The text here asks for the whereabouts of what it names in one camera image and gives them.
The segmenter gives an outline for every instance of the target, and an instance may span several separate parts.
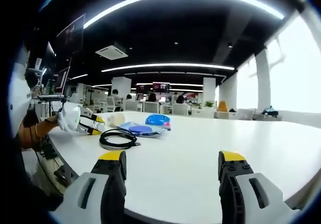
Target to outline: white table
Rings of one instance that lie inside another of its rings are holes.
[[[106,119],[110,114],[116,113],[100,115]],[[136,122],[149,115],[123,114]],[[160,139],[138,138],[141,146],[126,150],[125,211],[147,222],[221,223],[220,150],[243,155],[254,172],[263,173],[283,191],[284,200],[295,196],[321,167],[317,128],[287,122],[170,118],[172,131]],[[49,136],[77,175],[90,172],[107,152],[99,146],[99,136],[70,135],[59,128]]]

